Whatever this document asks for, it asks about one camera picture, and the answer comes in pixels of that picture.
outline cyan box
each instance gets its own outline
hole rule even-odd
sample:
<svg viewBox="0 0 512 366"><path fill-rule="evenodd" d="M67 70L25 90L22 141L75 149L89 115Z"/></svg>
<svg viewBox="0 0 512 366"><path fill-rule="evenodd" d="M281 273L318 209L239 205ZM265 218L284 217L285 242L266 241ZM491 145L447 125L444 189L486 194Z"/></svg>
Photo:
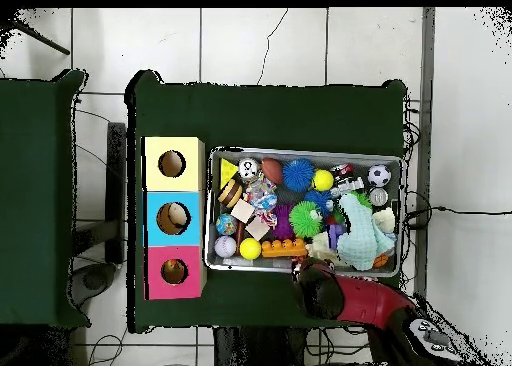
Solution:
<svg viewBox="0 0 512 366"><path fill-rule="evenodd" d="M201 246L201 222L203 210L202 196L199 192L148 192L147 194L147 229L148 247L167 246ZM180 203L190 214L190 223L179 235L167 235L157 223L157 214L166 203Z"/></svg>

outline white ball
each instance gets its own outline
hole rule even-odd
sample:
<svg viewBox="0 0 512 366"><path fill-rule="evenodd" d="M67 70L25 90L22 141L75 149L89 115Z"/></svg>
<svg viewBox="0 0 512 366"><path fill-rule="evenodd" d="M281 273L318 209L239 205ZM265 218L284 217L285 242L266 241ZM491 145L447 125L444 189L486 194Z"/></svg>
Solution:
<svg viewBox="0 0 512 366"><path fill-rule="evenodd" d="M215 241L215 253L218 256L223 258L228 258L233 256L236 251L236 241L234 238L228 237L224 235L222 237L217 238Z"/></svg>
<svg viewBox="0 0 512 366"><path fill-rule="evenodd" d="M372 166L368 171L368 182L372 187L383 187L391 180L391 172L385 165Z"/></svg>

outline green spiky ball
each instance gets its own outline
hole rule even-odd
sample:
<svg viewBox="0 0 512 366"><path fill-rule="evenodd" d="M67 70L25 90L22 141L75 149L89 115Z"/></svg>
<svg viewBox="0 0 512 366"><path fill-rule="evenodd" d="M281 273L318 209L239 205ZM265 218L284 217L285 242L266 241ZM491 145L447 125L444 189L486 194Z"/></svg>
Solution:
<svg viewBox="0 0 512 366"><path fill-rule="evenodd" d="M317 210L312 201L301 201L290 212L290 224L298 237L314 237L320 233L322 222L311 217L311 211Z"/></svg>

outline dark green tablecloth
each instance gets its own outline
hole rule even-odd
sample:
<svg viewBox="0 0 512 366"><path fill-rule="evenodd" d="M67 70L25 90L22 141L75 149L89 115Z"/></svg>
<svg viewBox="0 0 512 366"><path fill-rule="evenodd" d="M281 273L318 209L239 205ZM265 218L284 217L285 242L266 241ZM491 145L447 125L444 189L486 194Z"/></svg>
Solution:
<svg viewBox="0 0 512 366"><path fill-rule="evenodd" d="M332 326L309 319L295 304L289 275L208 271L198 299L143 299L140 138L193 136L207 152L215 146L344 153L403 154L405 86L228 87L163 84L151 71L138 72L126 89L129 108L128 174L130 228L128 314L135 328L190 325Z"/></svg>

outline soccer ball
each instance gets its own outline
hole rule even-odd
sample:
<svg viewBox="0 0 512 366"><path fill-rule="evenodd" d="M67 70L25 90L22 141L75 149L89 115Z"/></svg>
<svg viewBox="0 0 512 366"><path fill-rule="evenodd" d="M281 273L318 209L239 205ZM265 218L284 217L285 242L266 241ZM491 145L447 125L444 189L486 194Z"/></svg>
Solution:
<svg viewBox="0 0 512 366"><path fill-rule="evenodd" d="M372 187L383 187L391 180L391 172L384 165L372 166L368 171L368 182Z"/></svg>

